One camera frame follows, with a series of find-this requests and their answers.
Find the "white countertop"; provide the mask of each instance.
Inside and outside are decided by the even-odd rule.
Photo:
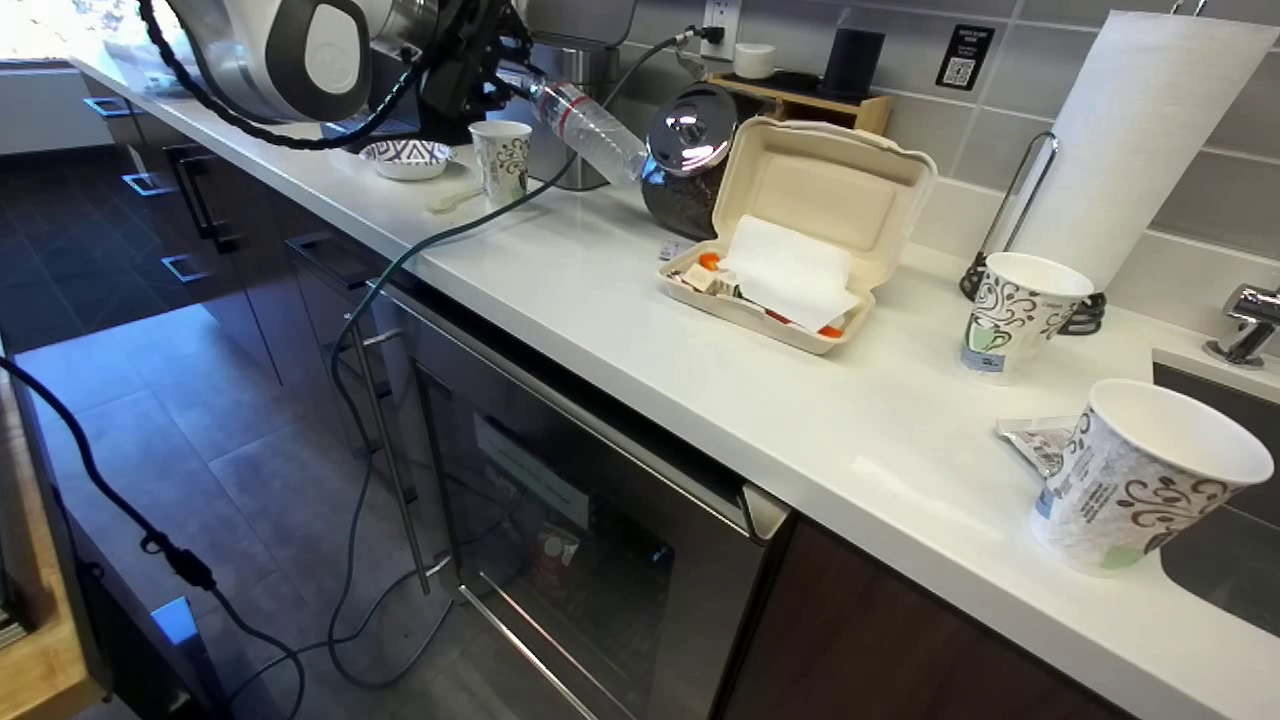
[[[83,63],[120,83],[120,67]],[[477,217],[470,190],[376,180],[349,154],[263,149],[191,101],[149,111],[281,190],[386,255]],[[1107,313],[1094,339],[1062,339],[1016,376],[959,364],[951,261],[912,250],[871,324],[842,357],[804,357],[660,294],[668,246],[642,194],[552,194],[409,270],[492,324],[570,364],[668,432],[842,532],[1019,648],[1136,717],[1278,717],[1280,639],[1164,580],[1069,568],[1033,532],[1037,476],[993,437],[996,419],[1078,417],[1106,376],[1178,370],[1280,399],[1278,374],[1239,374],[1202,339]]]

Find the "open food container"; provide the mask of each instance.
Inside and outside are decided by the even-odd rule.
[[[871,318],[878,289],[889,286],[899,250],[908,246],[936,164],[923,154],[884,137],[756,117],[737,134],[726,185],[715,195],[715,241],[694,246],[663,264],[663,294],[720,319],[770,331],[804,352],[845,349]],[[811,255],[842,255],[845,297],[842,318],[820,329],[801,324],[762,294],[745,294],[737,236],[796,241]]]

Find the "wall outlet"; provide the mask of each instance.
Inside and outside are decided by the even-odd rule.
[[[731,62],[740,13],[745,13],[745,0],[708,0],[704,5],[704,30],[726,30],[720,45],[704,39],[704,47],[700,47],[704,56]]]

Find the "paper towel roll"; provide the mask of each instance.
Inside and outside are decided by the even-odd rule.
[[[1111,13],[1055,117],[1055,169],[1016,236],[1107,289],[1280,30]]]

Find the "faucet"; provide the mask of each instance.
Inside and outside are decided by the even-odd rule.
[[[1203,349],[1226,357],[1227,364],[1266,364],[1257,352],[1280,324],[1280,294],[1239,286],[1226,309],[1238,329],[1227,338],[1210,339]]]

